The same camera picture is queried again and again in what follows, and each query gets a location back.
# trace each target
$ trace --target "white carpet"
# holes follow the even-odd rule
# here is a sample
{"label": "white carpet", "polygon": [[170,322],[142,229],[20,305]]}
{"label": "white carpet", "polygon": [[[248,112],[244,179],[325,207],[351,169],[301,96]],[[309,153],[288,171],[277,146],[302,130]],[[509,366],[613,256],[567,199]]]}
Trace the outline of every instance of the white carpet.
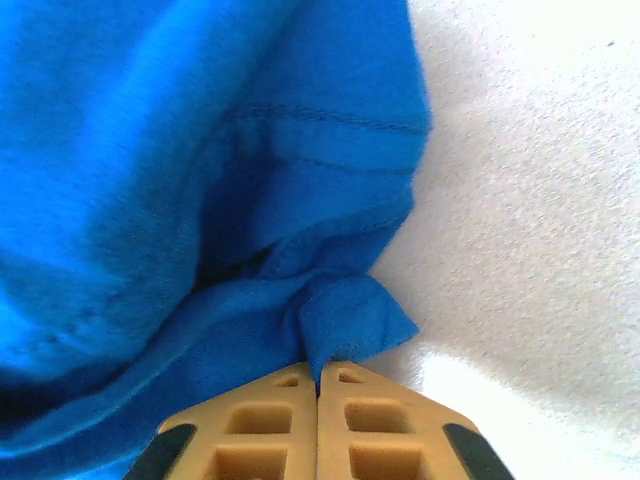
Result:
{"label": "white carpet", "polygon": [[518,480],[640,479],[640,4],[411,8],[435,130],[374,273],[422,333],[369,366]]}

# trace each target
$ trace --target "blue t-shirt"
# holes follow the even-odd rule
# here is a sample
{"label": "blue t-shirt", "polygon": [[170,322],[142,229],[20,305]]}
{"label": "blue t-shirt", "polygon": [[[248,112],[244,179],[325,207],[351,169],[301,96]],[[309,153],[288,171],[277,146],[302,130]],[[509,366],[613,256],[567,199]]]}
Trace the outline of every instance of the blue t-shirt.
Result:
{"label": "blue t-shirt", "polygon": [[402,0],[0,0],[0,478],[413,336],[367,271],[429,128]]}

